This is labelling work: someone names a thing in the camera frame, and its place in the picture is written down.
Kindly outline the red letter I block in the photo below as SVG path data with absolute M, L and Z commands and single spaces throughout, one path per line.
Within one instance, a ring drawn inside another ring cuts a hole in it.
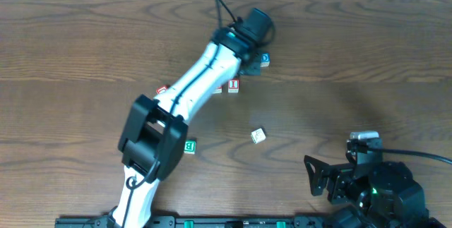
M 232 79 L 228 81 L 227 86 L 228 93 L 238 93 L 239 92 L 239 79 Z

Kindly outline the red letter A block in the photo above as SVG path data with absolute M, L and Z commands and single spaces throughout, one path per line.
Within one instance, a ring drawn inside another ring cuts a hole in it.
M 214 92 L 213 92 L 214 94 L 219 94 L 219 93 L 222 93 L 222 86 L 220 86 L 220 87 L 218 87 L 218 88 L 216 88 L 215 90 L 214 90 Z

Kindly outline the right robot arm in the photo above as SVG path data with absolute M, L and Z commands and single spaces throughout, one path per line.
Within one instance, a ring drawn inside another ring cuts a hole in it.
M 345 164 L 304 157 L 310 191 L 328 193 L 344 208 L 325 217 L 323 227 L 442 227 L 429 214 L 424 190 L 402 162 L 385 161 L 387 150 L 375 132 L 353 133 Z

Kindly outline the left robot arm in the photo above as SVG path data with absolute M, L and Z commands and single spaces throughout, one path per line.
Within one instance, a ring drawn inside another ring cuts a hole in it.
M 151 204 L 184 154 L 191 120 L 215 89 L 258 58 L 274 30 L 270 17 L 253 8 L 244 20 L 220 27 L 200 59 L 166 91 L 153 99 L 139 96 L 131 105 L 118 149 L 124 164 L 124 186 L 108 227 L 144 227 Z

